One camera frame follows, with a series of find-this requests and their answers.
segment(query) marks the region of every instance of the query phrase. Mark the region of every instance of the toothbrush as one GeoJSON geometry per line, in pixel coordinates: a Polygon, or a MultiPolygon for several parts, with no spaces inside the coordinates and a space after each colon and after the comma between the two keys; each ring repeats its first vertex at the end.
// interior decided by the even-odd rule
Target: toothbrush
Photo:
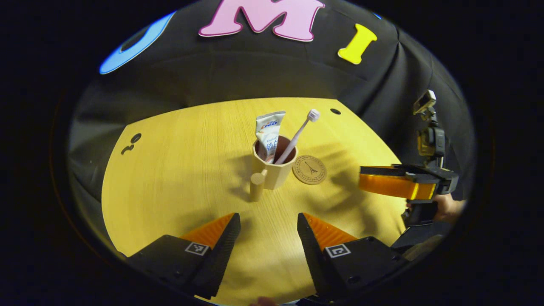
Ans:
{"type": "Polygon", "coordinates": [[[282,164],[285,161],[289,153],[291,153],[293,148],[296,146],[300,134],[302,133],[302,130],[304,129],[308,121],[316,122],[317,119],[319,119],[319,112],[317,111],[317,109],[312,108],[308,113],[308,117],[306,118],[306,121],[304,121],[304,124],[300,127],[299,131],[295,134],[295,136],[293,136],[293,139],[291,139],[291,142],[289,143],[289,145],[287,145],[287,148],[285,149],[285,151],[283,151],[283,154],[274,164],[282,164]]]}

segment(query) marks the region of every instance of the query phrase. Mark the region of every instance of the coaster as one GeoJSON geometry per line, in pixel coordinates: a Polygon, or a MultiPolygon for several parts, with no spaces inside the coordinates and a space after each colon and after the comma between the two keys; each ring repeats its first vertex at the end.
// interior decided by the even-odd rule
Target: coaster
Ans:
{"type": "Polygon", "coordinates": [[[293,173],[297,179],[308,185],[317,185],[327,177],[323,162],[310,155],[302,155],[296,159],[293,173]]]}

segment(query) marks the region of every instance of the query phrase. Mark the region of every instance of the wooden peg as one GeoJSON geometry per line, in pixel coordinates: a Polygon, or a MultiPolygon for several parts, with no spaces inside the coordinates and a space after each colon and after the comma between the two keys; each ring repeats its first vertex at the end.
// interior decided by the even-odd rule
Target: wooden peg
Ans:
{"type": "Polygon", "coordinates": [[[252,202],[257,202],[261,199],[264,188],[264,181],[267,177],[268,170],[264,169],[261,173],[253,173],[251,175],[250,181],[251,185],[249,188],[250,199],[252,202]]]}

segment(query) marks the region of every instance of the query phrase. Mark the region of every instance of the yellow letter i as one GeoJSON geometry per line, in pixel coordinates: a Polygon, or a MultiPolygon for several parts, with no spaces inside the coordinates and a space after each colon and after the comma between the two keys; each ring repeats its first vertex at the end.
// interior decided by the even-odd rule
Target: yellow letter i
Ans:
{"type": "Polygon", "coordinates": [[[371,30],[358,23],[355,24],[355,28],[357,29],[357,33],[346,48],[338,50],[338,56],[350,63],[359,65],[363,52],[371,42],[377,41],[378,37],[371,30]]]}

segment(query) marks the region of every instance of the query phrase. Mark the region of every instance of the toothpaste tube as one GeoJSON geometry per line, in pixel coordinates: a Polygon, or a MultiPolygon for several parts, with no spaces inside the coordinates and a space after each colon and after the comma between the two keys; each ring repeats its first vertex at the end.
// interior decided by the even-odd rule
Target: toothpaste tube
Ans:
{"type": "Polygon", "coordinates": [[[267,163],[274,161],[276,154],[277,139],[280,135],[280,124],[285,112],[275,112],[257,117],[255,134],[261,143],[259,157],[267,163]]]}

